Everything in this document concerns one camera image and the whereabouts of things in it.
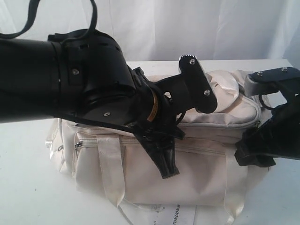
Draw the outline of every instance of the white wall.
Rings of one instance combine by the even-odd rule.
[[[0,0],[0,32],[20,30],[29,0]],[[287,58],[300,68],[299,0],[96,0],[98,29],[113,36],[126,60]],[[41,0],[22,38],[86,28],[89,0]]]

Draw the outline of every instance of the cream duffel bag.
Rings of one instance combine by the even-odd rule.
[[[243,209],[246,192],[268,171],[240,167],[234,157],[234,144],[265,114],[255,98],[243,95],[246,74],[206,74],[218,107],[211,114],[189,110],[179,124],[186,133],[175,144],[179,175],[163,180],[132,134],[66,120],[54,122],[46,141],[51,160],[74,177],[79,190],[107,197],[130,224],[200,224],[197,215],[205,224],[216,224],[216,213],[203,217],[203,206],[221,207],[227,215],[223,224],[232,224]]]

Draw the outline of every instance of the black cable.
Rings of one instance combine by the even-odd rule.
[[[7,39],[7,40],[14,39],[14,38],[17,38],[18,36],[22,35],[23,33],[27,32],[32,27],[32,25],[36,19],[38,5],[39,5],[40,1],[41,0],[30,0],[29,6],[28,6],[27,21],[26,21],[24,28],[20,32],[13,33],[13,34],[0,33],[0,39]],[[90,0],[90,2],[92,3],[92,19],[90,22],[90,27],[86,30],[86,32],[83,35],[81,35],[79,37],[68,38],[62,42],[63,44],[65,44],[66,42],[69,42],[69,41],[85,39],[89,35],[94,33],[94,31],[96,29],[96,25],[97,25],[98,13],[97,13],[97,6],[96,6],[95,1]]]
[[[180,117],[176,120],[176,125],[178,125],[178,124],[182,121],[182,119],[184,118],[185,115],[186,115],[186,112],[183,112],[183,113],[180,115]]]
[[[269,107],[269,106],[267,106],[267,105],[265,104],[265,102],[263,101],[262,95],[258,95],[258,99],[259,99],[260,103],[262,104],[263,108],[268,109],[268,110],[273,110],[273,109],[274,109],[274,108]]]

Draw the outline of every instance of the fabric bag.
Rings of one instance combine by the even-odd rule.
[[[234,157],[242,133],[270,116],[256,98],[243,95],[249,73],[206,74],[218,107],[211,114],[191,109],[179,124],[186,137],[175,141],[177,176],[163,180],[132,134],[66,120],[56,120],[51,128],[46,141],[50,158],[61,173],[74,177],[79,190],[107,197],[130,224],[153,224],[155,218],[156,224],[198,224],[197,215],[214,224],[203,217],[207,209],[206,215],[221,209],[227,216],[223,223],[232,224],[246,192],[268,171],[240,167]]]

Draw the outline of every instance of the screw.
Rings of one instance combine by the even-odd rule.
[[[191,59],[189,64],[193,65],[193,64],[195,64],[195,62],[196,62],[195,59]]]
[[[205,90],[203,94],[206,96],[210,95],[210,90]]]
[[[72,69],[72,74],[73,75],[78,75],[79,74],[79,70],[78,69]]]

